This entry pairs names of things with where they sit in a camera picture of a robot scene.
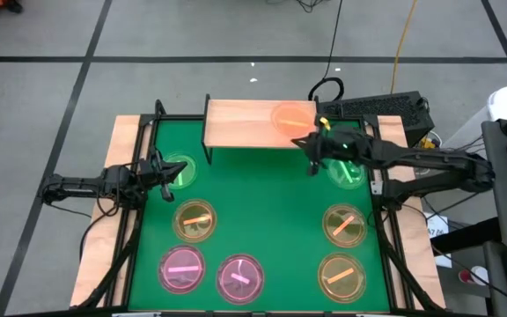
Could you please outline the black perforated computer case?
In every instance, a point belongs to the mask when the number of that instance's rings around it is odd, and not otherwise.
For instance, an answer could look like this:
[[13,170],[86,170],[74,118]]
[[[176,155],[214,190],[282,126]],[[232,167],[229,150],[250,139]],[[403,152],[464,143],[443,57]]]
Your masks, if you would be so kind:
[[322,102],[317,105],[317,112],[342,119],[365,114],[399,116],[410,146],[417,145],[435,128],[429,102],[418,91]]

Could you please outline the translucent green plate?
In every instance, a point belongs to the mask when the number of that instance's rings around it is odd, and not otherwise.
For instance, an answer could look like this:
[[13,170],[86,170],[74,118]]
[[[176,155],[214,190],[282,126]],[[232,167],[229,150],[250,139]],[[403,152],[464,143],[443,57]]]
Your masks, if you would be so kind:
[[189,154],[182,152],[173,152],[164,157],[164,161],[168,163],[185,162],[187,166],[178,174],[173,183],[169,184],[169,189],[183,189],[189,187],[198,175],[198,165],[195,159]]
[[339,188],[355,189],[366,182],[366,172],[363,166],[352,161],[330,159],[327,164],[328,178]]

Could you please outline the black table frame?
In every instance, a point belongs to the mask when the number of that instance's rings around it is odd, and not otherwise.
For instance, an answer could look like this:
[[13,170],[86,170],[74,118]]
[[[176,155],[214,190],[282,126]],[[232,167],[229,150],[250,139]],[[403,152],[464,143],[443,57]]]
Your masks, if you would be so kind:
[[[199,121],[203,124],[204,114],[143,114],[117,118],[114,135],[109,146],[107,161],[111,165],[136,162],[151,155],[156,145],[158,128],[165,121]],[[89,231],[84,253],[77,275],[71,303],[79,313],[88,313],[97,306],[112,306],[119,313],[155,313],[158,317],[269,317],[310,314],[352,316],[357,313],[419,313],[421,308],[408,283],[404,281],[388,259],[389,251],[400,251],[400,239],[388,241],[388,231],[396,231],[394,221],[385,221],[381,215],[378,199],[371,193],[371,181],[377,174],[365,169],[366,182],[370,190],[372,209],[364,215],[367,234],[357,247],[336,246],[335,253],[354,256],[363,265],[366,274],[366,289],[363,296],[341,311],[251,311],[248,305],[231,304],[227,311],[210,310],[132,310],[129,308],[132,276],[136,268],[136,254],[143,228],[143,213],[147,201],[138,209],[125,209],[113,217],[98,217]]]

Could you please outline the wooden shelf with black frame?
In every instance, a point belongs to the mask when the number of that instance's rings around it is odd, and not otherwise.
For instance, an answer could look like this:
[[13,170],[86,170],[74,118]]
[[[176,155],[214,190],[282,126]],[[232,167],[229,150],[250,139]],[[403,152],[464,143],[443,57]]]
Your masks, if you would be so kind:
[[202,148],[207,162],[212,162],[216,148],[293,148],[293,138],[279,133],[271,122],[272,111],[282,103],[311,104],[316,117],[317,101],[217,100],[207,95],[202,124]]

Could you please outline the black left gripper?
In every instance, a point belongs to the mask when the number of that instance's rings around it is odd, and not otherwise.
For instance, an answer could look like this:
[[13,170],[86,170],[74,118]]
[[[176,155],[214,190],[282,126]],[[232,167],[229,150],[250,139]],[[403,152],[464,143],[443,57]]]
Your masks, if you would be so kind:
[[166,162],[157,148],[151,148],[150,157],[139,160],[139,181],[144,189],[160,186],[162,198],[167,202],[172,202],[174,195],[168,184],[173,183],[186,167],[186,161]]

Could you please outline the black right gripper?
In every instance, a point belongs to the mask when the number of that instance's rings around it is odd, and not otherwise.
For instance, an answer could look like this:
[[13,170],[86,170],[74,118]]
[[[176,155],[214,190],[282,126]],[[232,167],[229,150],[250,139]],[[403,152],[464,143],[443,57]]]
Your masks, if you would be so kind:
[[329,131],[323,129],[319,124],[319,118],[315,119],[316,132],[307,136],[293,138],[291,142],[304,152],[309,158],[310,166],[308,174],[314,176],[321,167],[327,169],[323,159],[336,159],[348,161],[356,158],[356,143],[362,139],[362,135],[351,127],[339,127]]

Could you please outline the red white cup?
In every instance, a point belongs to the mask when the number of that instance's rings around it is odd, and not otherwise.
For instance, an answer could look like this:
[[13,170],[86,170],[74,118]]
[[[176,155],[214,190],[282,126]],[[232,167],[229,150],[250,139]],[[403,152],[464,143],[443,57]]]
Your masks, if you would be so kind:
[[482,266],[473,266],[471,269],[463,269],[459,273],[459,280],[464,284],[477,284],[486,286],[489,282],[488,270]]

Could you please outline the white paper sheet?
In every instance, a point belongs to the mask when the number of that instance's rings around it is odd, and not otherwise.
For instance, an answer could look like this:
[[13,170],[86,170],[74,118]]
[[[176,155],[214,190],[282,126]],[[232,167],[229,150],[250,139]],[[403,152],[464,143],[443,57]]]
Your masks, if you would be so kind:
[[428,212],[424,216],[427,218],[428,234],[431,239],[450,231],[449,220],[446,216],[437,216]]

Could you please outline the translucent orange plate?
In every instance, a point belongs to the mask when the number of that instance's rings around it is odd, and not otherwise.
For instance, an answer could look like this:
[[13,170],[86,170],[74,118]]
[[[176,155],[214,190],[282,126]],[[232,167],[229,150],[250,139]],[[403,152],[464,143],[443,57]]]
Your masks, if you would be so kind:
[[322,229],[326,238],[341,248],[357,247],[367,234],[363,214],[348,204],[328,208],[322,218]]
[[281,134],[298,138],[315,130],[315,110],[311,104],[282,103],[271,113],[271,122]]
[[354,256],[346,253],[326,256],[318,267],[317,279],[322,292],[340,304],[359,300],[367,285],[363,265]]
[[217,214],[213,206],[202,199],[182,203],[173,215],[176,236],[188,243],[206,240],[216,229]]

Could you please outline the translucent pink plate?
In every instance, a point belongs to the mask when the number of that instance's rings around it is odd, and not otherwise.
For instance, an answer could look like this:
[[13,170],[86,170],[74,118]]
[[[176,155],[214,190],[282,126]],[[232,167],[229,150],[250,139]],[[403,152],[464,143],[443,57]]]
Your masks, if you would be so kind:
[[254,302],[265,284],[261,264],[249,254],[233,254],[217,270],[216,288],[228,303],[243,306]]
[[206,264],[202,253],[190,245],[178,245],[162,255],[158,265],[158,281],[173,294],[186,294],[202,282]]

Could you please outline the green table mat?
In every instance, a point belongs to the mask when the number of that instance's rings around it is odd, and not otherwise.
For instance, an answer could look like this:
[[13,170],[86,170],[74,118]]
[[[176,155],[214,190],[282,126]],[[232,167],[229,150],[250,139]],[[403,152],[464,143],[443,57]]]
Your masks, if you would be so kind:
[[[249,254],[262,266],[261,295],[251,311],[341,311],[318,283],[321,261],[336,251],[322,228],[322,218],[336,204],[371,212],[367,186],[353,190],[332,180],[337,165],[311,176],[300,150],[216,149],[206,159],[199,121],[165,121],[156,145],[164,155],[186,154],[197,163],[196,178],[165,201],[158,190],[148,196],[136,268],[132,276],[132,310],[227,311],[231,304],[216,288],[217,270],[233,254]],[[209,203],[217,214],[214,232],[198,244],[206,273],[198,287],[183,295],[167,291],[158,280],[161,257],[180,244],[173,229],[178,206],[192,199]]]

